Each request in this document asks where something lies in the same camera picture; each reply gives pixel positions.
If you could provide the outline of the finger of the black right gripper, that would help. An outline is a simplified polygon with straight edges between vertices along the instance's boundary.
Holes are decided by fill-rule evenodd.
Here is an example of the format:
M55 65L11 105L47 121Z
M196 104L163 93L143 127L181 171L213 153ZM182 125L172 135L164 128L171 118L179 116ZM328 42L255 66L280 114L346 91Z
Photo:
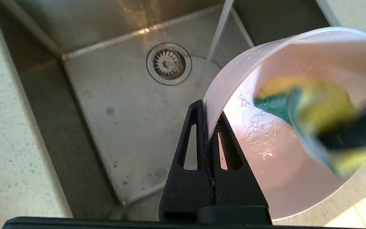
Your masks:
M320 133L319 142L329 150L348 150L366 147L366 108L353 119L337 124Z

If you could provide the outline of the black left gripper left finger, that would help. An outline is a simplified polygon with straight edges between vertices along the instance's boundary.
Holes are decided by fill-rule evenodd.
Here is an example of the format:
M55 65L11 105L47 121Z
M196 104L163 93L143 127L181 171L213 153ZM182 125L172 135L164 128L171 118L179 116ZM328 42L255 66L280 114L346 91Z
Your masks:
M196 126L197 169L186 170L184 163L192 126ZM203 103L202 100L197 100L188 107L162 194L160 210L199 210L210 206L213 203L210 172Z

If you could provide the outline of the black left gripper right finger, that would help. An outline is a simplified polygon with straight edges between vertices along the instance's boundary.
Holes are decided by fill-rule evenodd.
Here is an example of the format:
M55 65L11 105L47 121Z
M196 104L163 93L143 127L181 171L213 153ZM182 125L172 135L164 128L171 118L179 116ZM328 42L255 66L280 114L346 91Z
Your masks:
M212 132L209 152L215 204L269 208L225 113Z

